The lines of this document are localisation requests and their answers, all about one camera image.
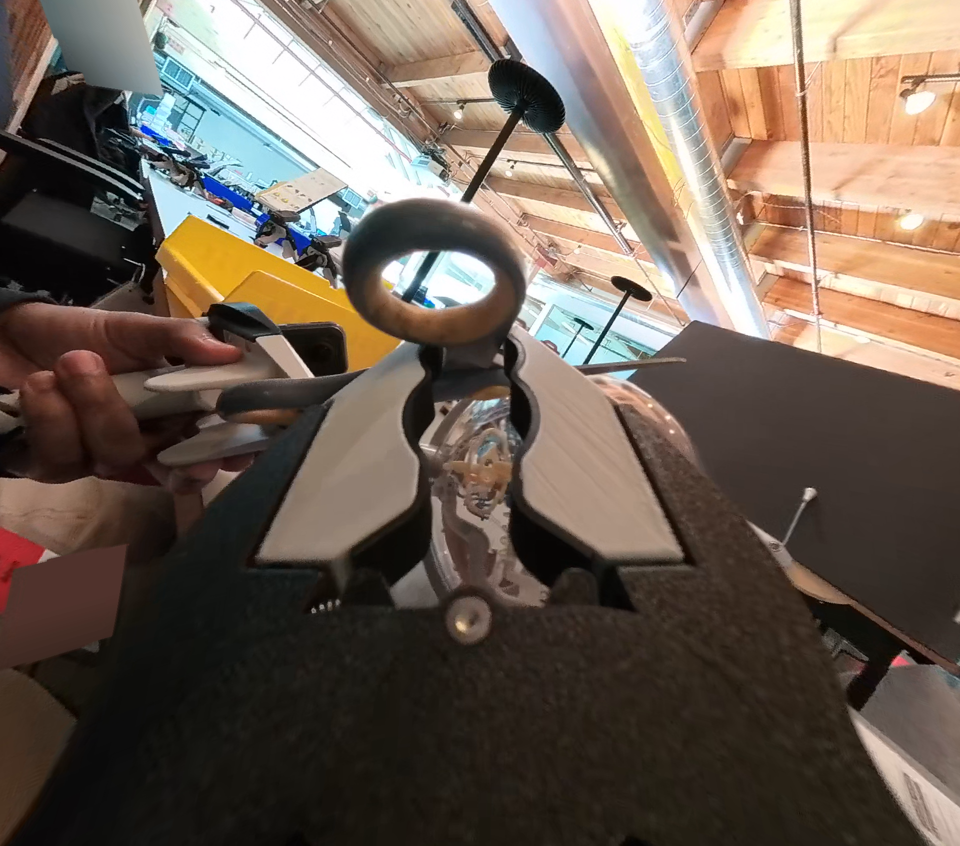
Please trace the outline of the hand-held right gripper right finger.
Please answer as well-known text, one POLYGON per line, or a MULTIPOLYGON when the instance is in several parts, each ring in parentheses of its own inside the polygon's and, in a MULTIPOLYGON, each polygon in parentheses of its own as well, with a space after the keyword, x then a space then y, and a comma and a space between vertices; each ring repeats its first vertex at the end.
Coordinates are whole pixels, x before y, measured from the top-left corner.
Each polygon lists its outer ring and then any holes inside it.
POLYGON ((601 387, 510 333, 510 542, 525 566, 680 564, 685 553, 630 430, 601 387))

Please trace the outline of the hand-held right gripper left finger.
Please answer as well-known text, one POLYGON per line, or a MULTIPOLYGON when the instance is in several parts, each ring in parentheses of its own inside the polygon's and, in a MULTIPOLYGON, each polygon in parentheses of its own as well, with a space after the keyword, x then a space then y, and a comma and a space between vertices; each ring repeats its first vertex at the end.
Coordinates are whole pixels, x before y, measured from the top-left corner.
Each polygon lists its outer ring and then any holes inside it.
POLYGON ((404 578, 430 544, 430 422, 431 350, 404 343, 331 397, 256 563, 318 566, 338 592, 362 568, 404 578))

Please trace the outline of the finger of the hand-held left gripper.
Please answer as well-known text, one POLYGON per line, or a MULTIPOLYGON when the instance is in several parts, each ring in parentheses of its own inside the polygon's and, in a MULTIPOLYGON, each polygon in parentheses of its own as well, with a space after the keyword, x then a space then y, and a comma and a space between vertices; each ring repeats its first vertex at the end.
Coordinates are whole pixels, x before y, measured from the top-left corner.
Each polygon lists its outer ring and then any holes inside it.
POLYGON ((282 432, 284 429, 278 425, 211 425, 162 450, 155 458, 164 468, 220 465, 222 460, 265 451, 282 432))
POLYGON ((217 367, 184 367, 151 376, 143 388, 150 393, 192 393, 225 390, 268 379, 313 378, 306 362, 282 334, 244 339, 228 333, 226 338, 241 350, 233 363, 217 367))

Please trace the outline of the grey handled scissors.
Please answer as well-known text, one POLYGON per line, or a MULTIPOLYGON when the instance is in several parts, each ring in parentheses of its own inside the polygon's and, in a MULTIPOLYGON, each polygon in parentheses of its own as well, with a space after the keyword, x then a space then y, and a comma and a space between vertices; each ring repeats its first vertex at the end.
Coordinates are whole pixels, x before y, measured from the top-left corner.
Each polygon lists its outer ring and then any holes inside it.
MULTIPOLYGON (((438 463, 443 451, 464 450, 468 434, 482 443, 503 442, 502 457, 513 455, 518 447, 506 420, 509 382, 495 341, 506 341, 507 313, 520 311, 526 286, 517 251, 506 236, 469 206, 405 200, 379 208, 350 235, 341 272, 351 303, 369 324, 402 340, 431 340, 443 350, 433 391, 449 409, 421 441, 424 455, 438 463), (381 276, 391 262, 414 252, 434 258, 441 252, 466 254, 491 269, 494 285, 480 300, 433 310, 402 300, 387 292, 381 276)), ((230 432, 221 457, 242 465, 263 452, 307 406, 333 400, 359 376, 262 380, 230 388, 218 401, 222 431, 230 432)))

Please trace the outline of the person's left hand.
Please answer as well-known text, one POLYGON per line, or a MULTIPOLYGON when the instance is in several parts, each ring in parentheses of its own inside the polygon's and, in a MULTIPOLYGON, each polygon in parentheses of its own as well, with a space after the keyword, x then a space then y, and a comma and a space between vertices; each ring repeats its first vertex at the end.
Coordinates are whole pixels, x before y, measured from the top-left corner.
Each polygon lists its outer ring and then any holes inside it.
POLYGON ((18 392, 26 421, 21 475, 44 483, 153 478, 171 492, 198 493, 221 470, 217 461, 179 469, 159 464, 160 451, 189 436, 191 420, 172 417, 142 427, 113 380, 174 360, 221 367, 241 358, 203 325, 6 298, 1 354, 2 387, 18 392))

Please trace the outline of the spare hand-held gripper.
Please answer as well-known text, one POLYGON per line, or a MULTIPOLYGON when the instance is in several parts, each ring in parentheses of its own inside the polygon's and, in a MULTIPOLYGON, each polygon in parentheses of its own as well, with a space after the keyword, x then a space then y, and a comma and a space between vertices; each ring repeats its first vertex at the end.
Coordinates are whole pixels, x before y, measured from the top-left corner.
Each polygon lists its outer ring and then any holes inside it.
POLYGON ((315 235, 294 264, 309 273, 321 276, 331 287, 337 288, 341 276, 339 260, 342 245, 343 240, 339 236, 315 235))
POLYGON ((254 230, 253 244, 265 249, 268 245, 280 243, 282 249, 296 252, 298 242, 291 231, 289 222, 274 212, 267 211, 259 216, 254 230))

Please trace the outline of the yellow plastic bin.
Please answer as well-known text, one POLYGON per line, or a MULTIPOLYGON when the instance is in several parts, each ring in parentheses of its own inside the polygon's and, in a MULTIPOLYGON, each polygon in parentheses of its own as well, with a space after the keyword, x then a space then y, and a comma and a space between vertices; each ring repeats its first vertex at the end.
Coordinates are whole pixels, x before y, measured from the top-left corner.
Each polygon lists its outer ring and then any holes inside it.
POLYGON ((335 323, 351 370, 371 367, 400 343, 364 321, 345 290, 197 217, 164 239, 157 262, 172 317, 196 319, 215 303, 248 302, 279 325, 335 323))

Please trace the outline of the clear maze puzzle ball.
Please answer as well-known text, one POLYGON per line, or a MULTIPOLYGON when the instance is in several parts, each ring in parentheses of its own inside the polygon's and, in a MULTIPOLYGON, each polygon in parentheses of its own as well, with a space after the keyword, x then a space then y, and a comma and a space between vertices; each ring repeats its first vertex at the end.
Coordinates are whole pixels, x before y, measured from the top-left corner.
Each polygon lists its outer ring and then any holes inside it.
POLYGON ((546 601, 546 586, 522 565, 509 537, 509 485, 521 444, 509 392, 500 386, 443 403, 421 440, 432 505, 423 569, 436 598, 471 587, 507 607, 546 601))

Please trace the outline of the tall cardboard instruction board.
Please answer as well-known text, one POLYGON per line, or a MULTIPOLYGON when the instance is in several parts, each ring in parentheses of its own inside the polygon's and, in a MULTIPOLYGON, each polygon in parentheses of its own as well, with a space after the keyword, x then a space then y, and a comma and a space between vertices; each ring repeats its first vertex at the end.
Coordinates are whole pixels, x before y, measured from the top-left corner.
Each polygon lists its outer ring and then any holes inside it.
POLYGON ((277 182, 254 196, 265 210, 298 214, 347 188, 347 183, 318 168, 294 180, 277 182))

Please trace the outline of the long grey desk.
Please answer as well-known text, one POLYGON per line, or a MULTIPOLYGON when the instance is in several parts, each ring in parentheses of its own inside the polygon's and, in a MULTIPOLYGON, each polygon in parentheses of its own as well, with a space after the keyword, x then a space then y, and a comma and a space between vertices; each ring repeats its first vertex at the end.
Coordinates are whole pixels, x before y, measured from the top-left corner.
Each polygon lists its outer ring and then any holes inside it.
POLYGON ((247 243, 255 239, 255 228, 238 219, 232 211, 213 204, 195 192, 187 192, 169 180, 166 173, 147 160, 140 162, 141 181, 150 200, 150 215, 163 240, 188 217, 194 216, 211 227, 221 228, 247 243))

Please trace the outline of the black display board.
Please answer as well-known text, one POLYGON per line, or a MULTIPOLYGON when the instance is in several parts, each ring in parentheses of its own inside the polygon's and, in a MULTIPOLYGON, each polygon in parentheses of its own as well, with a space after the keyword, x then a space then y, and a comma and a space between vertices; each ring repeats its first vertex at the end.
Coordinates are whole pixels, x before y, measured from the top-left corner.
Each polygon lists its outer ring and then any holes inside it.
POLYGON ((630 381, 794 560, 937 658, 959 656, 958 392, 695 322, 630 381))

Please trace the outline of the black floor lamp pole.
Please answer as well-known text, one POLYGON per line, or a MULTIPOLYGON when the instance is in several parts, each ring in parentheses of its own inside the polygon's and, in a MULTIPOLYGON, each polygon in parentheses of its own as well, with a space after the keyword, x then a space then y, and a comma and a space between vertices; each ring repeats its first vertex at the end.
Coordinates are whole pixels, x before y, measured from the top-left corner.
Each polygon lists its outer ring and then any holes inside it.
POLYGON ((386 249, 388 260, 403 252, 428 252, 401 299, 390 307, 403 322, 401 335, 408 339, 446 337, 464 343, 478 339, 481 326, 488 334, 505 334, 521 310, 525 297, 520 256, 502 225, 490 221, 472 206, 473 196, 486 179, 497 154, 505 146, 518 122, 534 132, 555 132, 566 119, 558 92, 546 79, 517 60, 498 60, 487 73, 491 95, 508 113, 508 121, 488 150, 480 171, 474 176, 458 204, 412 199, 385 207, 380 219, 397 235, 386 249), (494 287, 483 300, 446 310, 418 309, 414 296, 440 252, 463 252, 488 263, 494 273, 494 287))

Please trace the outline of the silver ventilation duct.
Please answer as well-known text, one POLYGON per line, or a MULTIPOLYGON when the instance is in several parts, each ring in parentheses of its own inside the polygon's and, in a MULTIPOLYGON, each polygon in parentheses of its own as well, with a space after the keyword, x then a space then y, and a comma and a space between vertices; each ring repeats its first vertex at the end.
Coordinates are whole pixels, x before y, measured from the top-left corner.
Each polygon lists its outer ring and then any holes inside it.
POLYGON ((672 0, 488 0, 691 320, 770 336, 672 0))

